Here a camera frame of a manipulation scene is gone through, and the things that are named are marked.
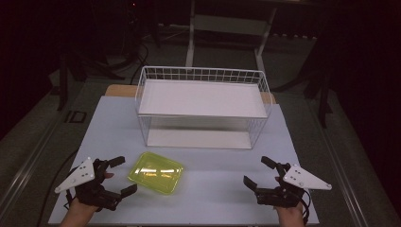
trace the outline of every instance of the gray floor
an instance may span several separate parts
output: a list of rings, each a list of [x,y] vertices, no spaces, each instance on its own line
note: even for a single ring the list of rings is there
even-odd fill
[[[173,42],[180,41],[178,37],[163,42],[160,49],[150,39],[145,40],[149,64],[184,66],[187,46]],[[295,78],[313,44],[313,40],[306,39],[270,38],[263,54],[270,87]],[[256,69],[253,50],[243,46],[215,48],[199,45],[195,49],[194,66]],[[50,185],[55,172],[79,147],[96,104],[108,85],[129,83],[136,67],[133,65],[118,72],[127,78],[124,81],[92,74],[84,83],[71,82],[70,102],[61,113],[56,111],[58,98],[45,96],[0,142],[2,195],[29,154],[38,149],[43,151],[35,171],[29,176],[30,181],[21,195],[16,195],[18,200],[10,207],[2,226],[36,226],[44,201],[46,207],[41,226],[47,226],[57,196],[50,193],[47,198],[46,191],[63,180],[72,160],[56,183]],[[335,93],[331,92],[329,96],[333,113],[327,115],[328,128],[324,130],[316,116],[317,100],[305,99],[302,95],[304,88],[305,83],[274,95],[284,112],[300,163],[333,184],[331,191],[311,191],[321,221],[318,226],[401,226]],[[67,111],[86,112],[88,117],[82,124],[63,123]]]

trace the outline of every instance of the white bracket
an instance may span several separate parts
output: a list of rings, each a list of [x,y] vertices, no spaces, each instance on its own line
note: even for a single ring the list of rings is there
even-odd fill
[[[70,176],[62,182],[54,192],[61,193],[71,187],[81,185],[83,183],[90,182],[95,178],[94,164],[91,158],[88,157],[77,169],[70,174]]]
[[[331,190],[331,184],[322,181],[300,166],[293,165],[284,176],[284,181],[300,188]]]

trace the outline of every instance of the transparent container lid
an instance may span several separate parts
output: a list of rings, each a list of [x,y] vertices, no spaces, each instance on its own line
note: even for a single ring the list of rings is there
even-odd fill
[[[183,172],[183,166],[161,155],[144,152],[131,169],[128,178],[147,188],[171,194]]]

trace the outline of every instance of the metal grid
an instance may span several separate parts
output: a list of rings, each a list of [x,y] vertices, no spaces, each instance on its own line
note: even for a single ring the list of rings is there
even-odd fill
[[[266,80],[266,75],[262,71],[227,68],[145,66],[142,68],[135,96],[135,108],[138,113],[147,79],[199,80],[208,82],[257,84],[268,118],[271,112],[272,96]],[[142,134],[145,143],[147,144],[152,116],[138,115],[138,117]],[[256,143],[266,122],[267,119],[247,120],[248,133],[250,135],[252,147]]]

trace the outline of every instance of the dark background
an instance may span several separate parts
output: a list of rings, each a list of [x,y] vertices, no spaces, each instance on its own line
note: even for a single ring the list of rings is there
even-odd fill
[[[159,1],[160,23],[189,22],[189,1]],[[231,13],[233,1],[206,5]],[[333,5],[338,1],[314,1]],[[399,1],[339,1],[341,9],[281,6],[272,33],[319,37],[308,70],[333,71],[331,89],[339,96],[371,163],[401,214],[400,88],[401,6]],[[1,1],[0,139],[51,90],[48,75],[59,68],[61,44],[73,42],[89,55],[102,54],[89,1]]]

